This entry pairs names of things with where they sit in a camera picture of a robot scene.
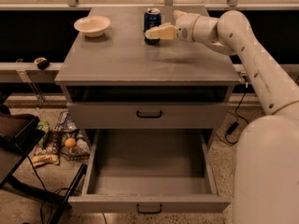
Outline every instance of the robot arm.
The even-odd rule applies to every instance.
[[[228,11],[219,19],[182,12],[176,16],[176,26],[155,28],[156,35],[238,55],[267,115],[249,124],[237,143],[233,223],[298,223],[298,86],[259,43],[242,13]]]
[[[299,119],[299,88],[256,39],[247,18],[228,11],[219,19],[175,11],[176,26],[169,23],[146,32],[148,38],[176,36],[187,42],[199,42],[225,55],[238,55],[266,115],[287,109]]]

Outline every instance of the cable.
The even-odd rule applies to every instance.
[[[243,102],[243,100],[244,100],[244,98],[245,98],[246,93],[247,93],[247,91],[246,91],[246,89],[245,89],[244,94],[243,94],[243,96],[242,96],[242,98],[241,98],[239,104],[237,105],[237,107],[236,107],[236,109],[235,109],[235,114],[236,114],[239,118],[242,118],[247,124],[249,124],[249,121],[248,121],[247,119],[245,119],[243,116],[241,116],[241,115],[239,115],[239,114],[237,113],[237,110],[238,110],[238,108],[241,106],[241,104],[242,104],[242,102]]]
[[[15,146],[17,147],[17,149],[23,154],[23,155],[26,155],[25,152],[21,149],[21,147],[16,143],[14,142]],[[38,175],[37,171],[36,171],[36,168],[34,167],[34,165],[32,164],[32,161],[30,159],[30,157],[28,155],[26,155],[26,158],[28,159],[28,161],[30,162],[30,165],[32,167],[32,169],[34,170],[35,174],[36,174],[36,177],[37,179],[39,180],[39,182],[41,183],[41,185],[43,186],[44,190],[45,191],[48,191],[44,182],[41,180],[40,176]]]
[[[245,98],[246,93],[247,93],[247,90],[245,89],[244,94],[243,94],[241,100],[239,101],[237,107],[235,108],[235,113],[233,113],[233,112],[231,112],[231,111],[228,111],[229,114],[235,116],[236,121],[235,121],[233,124],[231,124],[231,126],[226,130],[226,134],[224,135],[224,138],[225,138],[225,141],[226,141],[226,142],[225,142],[224,140],[222,140],[222,139],[216,134],[217,137],[218,137],[218,138],[219,138],[225,145],[227,145],[227,146],[234,146],[234,145],[238,142],[238,140],[236,140],[236,141],[230,141],[230,140],[229,140],[229,135],[231,135],[231,134],[235,131],[235,129],[239,126],[239,119],[243,119],[247,124],[249,124],[249,121],[248,121],[246,118],[244,118],[243,116],[241,116],[241,115],[239,115],[239,114],[237,113],[237,110],[238,110],[239,107],[241,106],[241,104],[242,104],[242,102],[243,102],[243,100],[244,100],[244,98]]]
[[[106,217],[105,217],[104,213],[102,213],[102,215],[103,215],[103,219],[104,219],[105,224],[107,224],[107,220],[106,220]]]

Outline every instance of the food package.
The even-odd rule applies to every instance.
[[[59,164],[59,148],[61,146],[61,132],[59,130],[53,130],[50,132],[48,142],[43,147],[40,145],[36,146],[32,163],[34,167],[52,163]]]
[[[45,132],[45,135],[38,142],[40,147],[43,147],[47,143],[47,140],[48,140],[49,131],[50,131],[49,123],[45,120],[41,120],[37,124],[37,129]]]

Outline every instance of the speckled floor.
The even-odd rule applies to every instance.
[[[60,112],[65,110],[61,108],[52,108],[50,106],[35,109],[34,107],[19,108],[18,105],[10,105],[13,114],[31,113],[38,115],[40,119],[46,119],[50,123],[50,127],[54,127]],[[257,119],[263,114],[260,107],[247,107],[242,105],[238,113],[249,121]],[[233,197],[233,179],[234,179],[234,155],[235,146],[228,146],[221,140],[224,140],[224,134],[227,128],[235,121],[235,116],[228,113],[222,126],[218,129],[218,137],[215,137],[211,149],[209,150],[209,158],[213,168],[217,191],[222,197]],[[235,130],[234,135],[230,136],[230,141],[235,141],[240,132],[246,127],[246,122],[239,120],[240,125]],[[47,164],[36,168],[38,174],[43,180],[45,186],[50,191],[59,188],[67,188],[75,176],[79,162],[67,161],[64,157],[60,158],[60,164]],[[36,175],[28,160],[25,160],[15,173],[20,181],[41,187]],[[221,214],[160,214],[152,216],[144,216],[138,214],[105,214],[108,224],[133,224],[133,223],[205,223],[205,224],[231,224],[232,223],[232,203]],[[0,223],[42,223],[40,218],[41,203],[32,201],[19,195],[0,190]],[[45,222],[48,221],[50,206],[44,205],[44,214],[46,214]],[[82,214],[73,209],[66,210],[61,217],[59,223],[105,223],[102,214]]]

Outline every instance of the blue can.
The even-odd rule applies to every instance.
[[[147,12],[144,14],[144,33],[154,26],[161,25],[161,12],[157,8],[149,8]],[[147,39],[144,38],[147,44],[156,44],[160,41],[160,39]]]

